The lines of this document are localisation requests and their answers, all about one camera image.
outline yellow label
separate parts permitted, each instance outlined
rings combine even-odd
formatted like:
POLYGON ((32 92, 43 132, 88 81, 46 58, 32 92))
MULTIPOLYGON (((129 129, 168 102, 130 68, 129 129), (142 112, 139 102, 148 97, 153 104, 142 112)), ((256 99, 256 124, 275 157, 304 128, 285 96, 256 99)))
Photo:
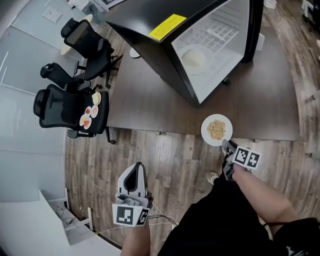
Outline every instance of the yellow label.
POLYGON ((158 41, 161 41, 162 38, 164 38, 172 30, 179 26, 185 19, 186 17, 172 14, 169 18, 167 18, 164 22, 162 22, 159 26, 152 30, 149 36, 157 39, 158 41))

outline white desk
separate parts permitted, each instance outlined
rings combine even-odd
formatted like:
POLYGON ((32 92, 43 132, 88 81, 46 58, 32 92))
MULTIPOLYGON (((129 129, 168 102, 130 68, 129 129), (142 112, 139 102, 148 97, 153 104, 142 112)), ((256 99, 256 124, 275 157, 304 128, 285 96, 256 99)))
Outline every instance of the white desk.
MULTIPOLYGON (((85 16, 85 17, 82 19, 82 21, 83 21, 83 20, 86 20, 86 21, 88 21, 88 22, 91 23, 92 20, 93 20, 93 18, 94 18, 94 16, 93 16, 92 14, 89 14, 89 15, 85 16)), ((65 54, 67 54, 68 52, 70 52, 71 49, 72 49, 72 48, 71 48, 70 46, 68 46, 68 45, 66 45, 65 43, 63 43, 60 53, 61 53, 61 55, 65 55, 65 54)))

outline table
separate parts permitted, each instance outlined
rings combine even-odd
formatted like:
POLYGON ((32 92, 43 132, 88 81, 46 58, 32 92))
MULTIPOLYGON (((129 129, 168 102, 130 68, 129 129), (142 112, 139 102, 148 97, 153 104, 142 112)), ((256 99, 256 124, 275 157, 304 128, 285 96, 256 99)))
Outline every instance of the table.
POLYGON ((298 141, 298 104, 288 62, 273 28, 262 27, 262 51, 240 63, 230 86, 220 84, 196 108, 166 84, 142 59, 124 54, 110 99, 107 126, 132 130, 201 134, 201 124, 222 114, 233 138, 298 141))
MULTIPOLYGON (((92 22, 94 16, 92 14, 89 14, 87 16, 85 16, 82 21, 87 20, 89 23, 92 22)), ((72 48, 68 45, 66 45, 65 43, 63 43, 62 48, 61 48, 61 55, 66 55, 68 52, 70 52, 72 48)))

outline white shelf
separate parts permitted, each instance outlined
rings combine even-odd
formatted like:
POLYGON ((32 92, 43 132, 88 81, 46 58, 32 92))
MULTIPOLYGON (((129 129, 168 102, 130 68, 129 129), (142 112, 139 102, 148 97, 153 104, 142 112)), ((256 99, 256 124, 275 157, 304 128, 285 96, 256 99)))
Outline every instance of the white shelf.
POLYGON ((178 43, 177 48, 181 49, 188 45, 201 44, 209 48, 215 54, 239 33, 239 30, 234 27, 213 18, 206 20, 207 22, 201 29, 195 30, 190 28, 186 33, 180 36, 180 43, 178 43))

